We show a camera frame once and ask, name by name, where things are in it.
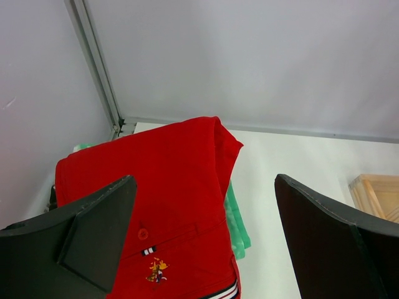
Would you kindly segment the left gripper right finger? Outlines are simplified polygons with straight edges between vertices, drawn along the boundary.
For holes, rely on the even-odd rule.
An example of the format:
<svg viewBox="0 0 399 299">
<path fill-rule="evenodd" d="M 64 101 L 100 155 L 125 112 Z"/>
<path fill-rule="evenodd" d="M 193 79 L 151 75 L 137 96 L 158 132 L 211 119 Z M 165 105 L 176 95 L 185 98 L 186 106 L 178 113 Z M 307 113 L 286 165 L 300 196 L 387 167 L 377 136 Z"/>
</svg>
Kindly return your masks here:
<svg viewBox="0 0 399 299">
<path fill-rule="evenodd" d="M 302 298 L 398 298 L 398 224 L 324 196 L 286 174 L 274 181 Z"/>
</svg>

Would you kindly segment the red trousers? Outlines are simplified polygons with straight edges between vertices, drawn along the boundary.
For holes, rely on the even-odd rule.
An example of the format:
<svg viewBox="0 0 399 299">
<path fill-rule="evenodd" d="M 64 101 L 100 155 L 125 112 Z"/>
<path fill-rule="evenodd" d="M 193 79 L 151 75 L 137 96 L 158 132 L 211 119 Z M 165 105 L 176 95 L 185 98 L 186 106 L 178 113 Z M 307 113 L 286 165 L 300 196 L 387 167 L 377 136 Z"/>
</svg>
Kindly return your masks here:
<svg viewBox="0 0 399 299">
<path fill-rule="evenodd" d="M 239 298 L 224 201 L 242 144 L 216 116 L 102 143 L 60 160 L 64 206 L 131 175 L 137 194 L 111 298 Z"/>
</svg>

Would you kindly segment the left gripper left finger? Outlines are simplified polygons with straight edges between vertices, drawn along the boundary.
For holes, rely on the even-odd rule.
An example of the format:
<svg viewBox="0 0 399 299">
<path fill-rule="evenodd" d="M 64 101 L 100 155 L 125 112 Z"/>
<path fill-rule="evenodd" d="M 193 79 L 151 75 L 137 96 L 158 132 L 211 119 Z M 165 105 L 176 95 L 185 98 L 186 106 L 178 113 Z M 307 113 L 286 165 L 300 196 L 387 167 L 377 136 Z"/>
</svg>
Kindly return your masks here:
<svg viewBox="0 0 399 299">
<path fill-rule="evenodd" d="M 112 291 L 137 184 L 93 194 L 1 230 L 1 298 L 105 298 Z"/>
</svg>

